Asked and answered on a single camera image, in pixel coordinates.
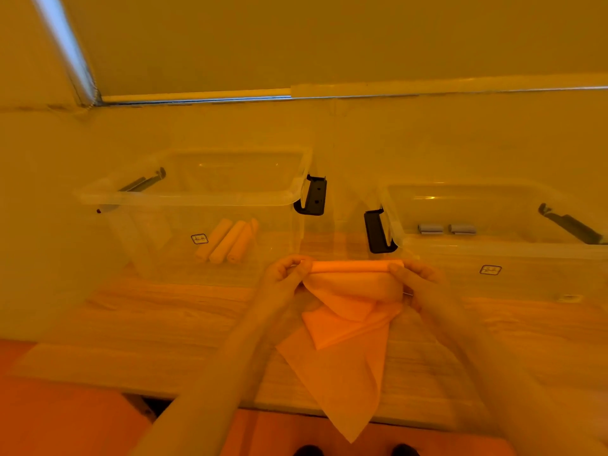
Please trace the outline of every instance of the orange cloth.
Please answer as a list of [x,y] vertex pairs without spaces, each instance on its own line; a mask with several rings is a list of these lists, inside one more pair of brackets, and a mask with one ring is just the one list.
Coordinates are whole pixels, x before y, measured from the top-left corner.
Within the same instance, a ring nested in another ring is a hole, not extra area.
[[302,314],[305,327],[277,346],[321,409],[350,442],[376,412],[389,322],[403,286],[389,274],[401,261],[315,261],[304,285],[325,305]]
[[213,264],[221,264],[224,261],[226,254],[228,254],[228,252],[231,250],[232,245],[234,245],[237,241],[238,236],[241,234],[244,227],[245,221],[237,221],[237,223],[232,226],[232,229],[230,229],[230,232],[226,234],[224,240],[222,240],[218,247],[213,250],[209,256],[209,262]]
[[211,254],[216,246],[219,245],[219,242],[222,241],[231,227],[232,221],[230,219],[222,219],[209,234],[209,237],[207,238],[208,243],[199,245],[194,255],[201,261],[206,261],[209,258],[209,254]]
[[243,257],[249,248],[249,243],[255,238],[259,226],[260,223],[256,219],[252,219],[251,222],[243,227],[241,234],[238,236],[235,244],[232,245],[232,249],[226,257],[228,262],[231,264],[239,264],[243,260]]

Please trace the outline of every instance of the forearm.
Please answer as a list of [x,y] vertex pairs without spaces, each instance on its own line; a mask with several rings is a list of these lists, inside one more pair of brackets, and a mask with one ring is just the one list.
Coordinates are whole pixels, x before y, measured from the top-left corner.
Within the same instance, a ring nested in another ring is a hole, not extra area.
[[455,353],[519,456],[608,455],[484,328],[467,334]]
[[267,324],[249,311],[201,377],[164,411],[132,456],[219,455]]

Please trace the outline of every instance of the person's left hand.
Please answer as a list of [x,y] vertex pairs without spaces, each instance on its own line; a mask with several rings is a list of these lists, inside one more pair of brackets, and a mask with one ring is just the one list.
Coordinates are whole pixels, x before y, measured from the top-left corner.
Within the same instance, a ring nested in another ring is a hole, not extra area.
[[286,256],[270,264],[264,271],[251,302],[250,310],[256,319],[266,322],[284,309],[312,267],[313,258],[298,254]]

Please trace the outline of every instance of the clear plastic container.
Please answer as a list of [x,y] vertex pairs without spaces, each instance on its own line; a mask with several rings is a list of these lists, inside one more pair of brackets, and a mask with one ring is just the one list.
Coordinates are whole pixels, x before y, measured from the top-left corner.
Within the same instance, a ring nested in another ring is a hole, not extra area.
[[[180,149],[157,153],[77,191],[106,216],[137,271],[169,283],[251,286],[269,262],[299,250],[294,211],[312,152],[305,148]],[[258,222],[238,264],[200,247],[222,221]]]
[[[386,183],[379,196],[388,243],[394,239],[404,257],[443,269],[463,295],[577,302],[605,283],[608,221],[549,187]],[[421,224],[443,232],[423,235]],[[475,233],[455,235],[450,225]]]

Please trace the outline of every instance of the roller blind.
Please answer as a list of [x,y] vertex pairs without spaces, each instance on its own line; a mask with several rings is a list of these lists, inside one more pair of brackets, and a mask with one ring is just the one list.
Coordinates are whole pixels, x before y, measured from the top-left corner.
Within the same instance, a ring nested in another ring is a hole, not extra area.
[[62,0],[102,95],[608,72],[608,0]]

